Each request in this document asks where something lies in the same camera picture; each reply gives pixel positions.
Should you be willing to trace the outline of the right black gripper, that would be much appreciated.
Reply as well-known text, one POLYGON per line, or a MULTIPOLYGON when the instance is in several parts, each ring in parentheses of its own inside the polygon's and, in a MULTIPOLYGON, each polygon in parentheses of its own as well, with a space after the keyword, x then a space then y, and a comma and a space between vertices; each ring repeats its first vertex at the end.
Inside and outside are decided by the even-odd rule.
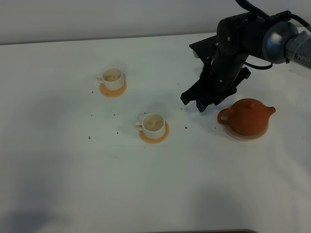
POLYGON ((204 64, 200 80, 181 94, 183 104, 195 100, 197 109, 203 112, 209 105, 216 106, 235 94, 234 82, 247 58, 246 53, 227 55, 218 47, 211 61, 204 64))

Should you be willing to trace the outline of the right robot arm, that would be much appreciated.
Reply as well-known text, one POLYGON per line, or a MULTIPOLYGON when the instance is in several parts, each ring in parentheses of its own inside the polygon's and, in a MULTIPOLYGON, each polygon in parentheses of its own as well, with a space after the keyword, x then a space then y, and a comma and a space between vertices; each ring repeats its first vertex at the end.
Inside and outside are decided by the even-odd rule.
POLYGON ((237 86, 249 78, 250 67, 267 70, 289 62, 311 67, 311 36, 300 33, 290 20, 307 31, 309 23, 290 11, 269 16, 246 0, 237 3, 247 13, 221 20, 215 36, 190 45, 204 66, 199 80, 182 93, 181 100, 184 105, 196 101, 200 112, 235 94, 237 86))

